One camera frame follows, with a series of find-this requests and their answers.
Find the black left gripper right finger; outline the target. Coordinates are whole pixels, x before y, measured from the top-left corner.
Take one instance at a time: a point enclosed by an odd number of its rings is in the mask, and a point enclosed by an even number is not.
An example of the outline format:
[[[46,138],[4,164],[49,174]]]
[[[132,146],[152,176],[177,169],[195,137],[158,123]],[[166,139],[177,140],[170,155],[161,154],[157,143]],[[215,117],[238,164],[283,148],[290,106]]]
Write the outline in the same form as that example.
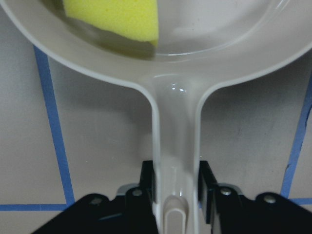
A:
[[[220,196],[218,182],[207,161],[200,161],[198,174],[198,200],[204,221],[210,224],[212,234],[221,234]]]

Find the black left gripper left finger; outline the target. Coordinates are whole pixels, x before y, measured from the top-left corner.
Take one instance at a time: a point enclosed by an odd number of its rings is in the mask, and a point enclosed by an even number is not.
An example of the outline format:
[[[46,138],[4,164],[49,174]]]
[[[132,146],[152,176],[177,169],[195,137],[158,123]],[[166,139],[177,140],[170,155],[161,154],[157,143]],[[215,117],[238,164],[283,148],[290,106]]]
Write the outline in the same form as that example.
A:
[[[156,201],[156,175],[152,160],[142,162],[139,185],[149,193],[152,202]]]

